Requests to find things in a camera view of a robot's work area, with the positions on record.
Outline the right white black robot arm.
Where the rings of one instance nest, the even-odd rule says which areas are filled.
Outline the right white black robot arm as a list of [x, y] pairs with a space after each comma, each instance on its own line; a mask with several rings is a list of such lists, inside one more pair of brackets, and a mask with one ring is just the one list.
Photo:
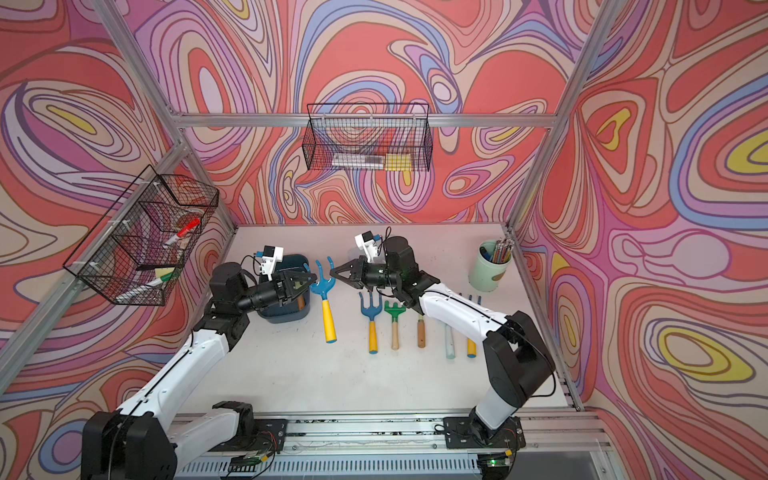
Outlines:
[[483, 350], [489, 390], [465, 417], [442, 421], [448, 448], [509, 448], [522, 429], [517, 411], [553, 378], [554, 361], [533, 319], [517, 311], [493, 311], [451, 290], [422, 270], [406, 238], [356, 239], [362, 254], [330, 275], [358, 290], [388, 289], [401, 305], [460, 332]]

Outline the coloured pencils bunch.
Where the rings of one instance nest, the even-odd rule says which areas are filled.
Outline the coloured pencils bunch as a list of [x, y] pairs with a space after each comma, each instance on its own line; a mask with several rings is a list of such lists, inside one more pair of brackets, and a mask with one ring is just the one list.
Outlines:
[[511, 239], [496, 240], [490, 253], [490, 261], [494, 264], [505, 264], [510, 260], [513, 241]]

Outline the green rake wooden handle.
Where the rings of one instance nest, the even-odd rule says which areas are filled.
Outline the green rake wooden handle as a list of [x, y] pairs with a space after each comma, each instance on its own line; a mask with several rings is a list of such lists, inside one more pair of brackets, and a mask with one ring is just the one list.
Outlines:
[[407, 308], [397, 302], [384, 302], [384, 311], [391, 317], [391, 348], [397, 351], [400, 348], [399, 341], [399, 317], [405, 313]]

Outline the red marker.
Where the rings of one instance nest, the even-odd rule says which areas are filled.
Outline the red marker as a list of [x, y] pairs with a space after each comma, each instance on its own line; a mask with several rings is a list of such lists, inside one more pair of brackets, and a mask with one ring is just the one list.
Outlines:
[[180, 241], [182, 238], [187, 236], [188, 234], [192, 233], [201, 223], [201, 220], [199, 218], [192, 219], [189, 223], [187, 223], [183, 228], [181, 228], [176, 234], [171, 236], [168, 240], [166, 240], [163, 243], [164, 247], [170, 247]]

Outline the green white marker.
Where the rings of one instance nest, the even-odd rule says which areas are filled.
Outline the green white marker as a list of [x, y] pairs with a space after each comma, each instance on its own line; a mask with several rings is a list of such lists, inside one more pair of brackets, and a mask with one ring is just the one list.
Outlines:
[[159, 287], [163, 283], [168, 282], [171, 279], [171, 277], [172, 277], [171, 273], [168, 273], [166, 275], [157, 277], [157, 278], [155, 278], [154, 280], [150, 281], [147, 284], [140, 285], [140, 286], [135, 287], [135, 288], [133, 288], [133, 289], [131, 289], [131, 290], [121, 294], [121, 295], [118, 295], [117, 298], [116, 298], [116, 301], [117, 302], [127, 302], [128, 300], [133, 299], [136, 296], [139, 296], [141, 294], [145, 294], [145, 293], [151, 292], [156, 287]]

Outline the blue rake yellow handle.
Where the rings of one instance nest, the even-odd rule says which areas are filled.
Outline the blue rake yellow handle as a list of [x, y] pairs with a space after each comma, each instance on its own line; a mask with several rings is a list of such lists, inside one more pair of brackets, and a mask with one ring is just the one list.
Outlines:
[[365, 300], [362, 293], [359, 293], [360, 298], [360, 311], [363, 316], [368, 319], [369, 333], [368, 333], [368, 352], [373, 355], [378, 353], [378, 336], [376, 330], [376, 317], [383, 310], [382, 295], [378, 295], [378, 299], [375, 300], [373, 292], [368, 292], [368, 300]]
[[[468, 294], [466, 298], [468, 301], [473, 302], [472, 294]], [[469, 337], [467, 337], [467, 357], [471, 359], [477, 357], [477, 344]]]

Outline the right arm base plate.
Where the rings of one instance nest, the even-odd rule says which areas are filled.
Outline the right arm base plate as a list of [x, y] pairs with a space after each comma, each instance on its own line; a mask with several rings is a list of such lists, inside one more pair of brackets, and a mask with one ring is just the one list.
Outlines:
[[435, 427], [445, 439], [449, 450], [494, 449], [517, 451], [526, 446], [521, 421], [516, 416], [508, 417], [501, 426], [490, 429], [475, 416], [449, 416]]

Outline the yellow handled tool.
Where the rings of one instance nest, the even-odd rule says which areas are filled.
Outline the yellow handled tool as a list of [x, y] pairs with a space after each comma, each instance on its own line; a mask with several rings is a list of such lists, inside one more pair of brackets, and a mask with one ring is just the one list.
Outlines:
[[315, 261], [315, 265], [317, 267], [317, 280], [310, 286], [310, 291], [320, 297], [325, 342], [331, 344], [337, 341], [337, 334], [329, 293], [334, 288], [336, 279], [332, 275], [326, 276], [324, 274], [323, 265], [319, 260]]

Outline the teal storage box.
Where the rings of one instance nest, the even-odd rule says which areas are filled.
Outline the teal storage box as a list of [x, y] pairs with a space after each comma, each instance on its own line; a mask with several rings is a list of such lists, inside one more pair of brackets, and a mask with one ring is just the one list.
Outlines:
[[272, 279], [280, 284], [279, 301], [258, 311], [258, 315], [271, 324], [282, 324], [304, 319], [310, 311], [310, 292], [302, 254], [288, 254], [275, 264]]

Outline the yellow eraser in basket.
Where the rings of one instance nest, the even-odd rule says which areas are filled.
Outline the yellow eraser in basket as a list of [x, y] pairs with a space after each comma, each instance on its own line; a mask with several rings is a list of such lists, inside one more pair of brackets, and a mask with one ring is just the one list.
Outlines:
[[411, 171], [413, 169], [412, 156], [410, 154], [386, 154], [384, 169], [386, 171]]

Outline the light blue rake pale handle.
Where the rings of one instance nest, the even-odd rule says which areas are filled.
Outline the light blue rake pale handle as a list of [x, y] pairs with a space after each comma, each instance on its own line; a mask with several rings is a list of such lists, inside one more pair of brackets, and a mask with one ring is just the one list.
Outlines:
[[455, 344], [453, 338], [453, 330], [449, 325], [444, 326], [444, 348], [445, 356], [448, 360], [453, 360], [456, 357]]

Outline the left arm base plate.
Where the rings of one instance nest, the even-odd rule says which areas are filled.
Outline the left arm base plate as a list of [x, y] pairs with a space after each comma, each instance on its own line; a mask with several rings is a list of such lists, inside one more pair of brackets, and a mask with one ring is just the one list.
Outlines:
[[253, 406], [241, 401], [220, 401], [204, 416], [221, 442], [212, 452], [276, 451], [285, 444], [288, 420], [254, 415]]

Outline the lime rake wooden handle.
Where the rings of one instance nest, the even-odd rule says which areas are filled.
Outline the lime rake wooden handle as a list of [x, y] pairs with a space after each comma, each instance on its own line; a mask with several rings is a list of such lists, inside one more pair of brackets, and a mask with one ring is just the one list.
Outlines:
[[418, 315], [417, 320], [417, 345], [420, 349], [426, 347], [426, 324], [422, 314]]

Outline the green pencil cup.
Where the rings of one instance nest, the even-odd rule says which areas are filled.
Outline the green pencil cup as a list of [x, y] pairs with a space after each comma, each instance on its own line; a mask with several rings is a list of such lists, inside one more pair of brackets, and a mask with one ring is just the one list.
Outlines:
[[478, 246], [475, 262], [468, 275], [470, 285], [480, 292], [495, 291], [511, 262], [511, 257], [507, 263], [501, 265], [490, 261], [495, 241], [484, 241]]

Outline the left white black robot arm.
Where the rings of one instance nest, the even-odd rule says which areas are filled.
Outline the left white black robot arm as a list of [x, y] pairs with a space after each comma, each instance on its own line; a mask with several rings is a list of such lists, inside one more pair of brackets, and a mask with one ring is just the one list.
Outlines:
[[188, 341], [136, 394], [112, 412], [98, 412], [82, 432], [84, 479], [172, 479], [177, 471], [233, 439], [261, 439], [250, 404], [224, 401], [175, 428], [187, 398], [223, 360], [250, 324], [249, 315], [296, 302], [317, 280], [306, 270], [281, 270], [259, 281], [237, 262], [213, 271], [211, 298]]

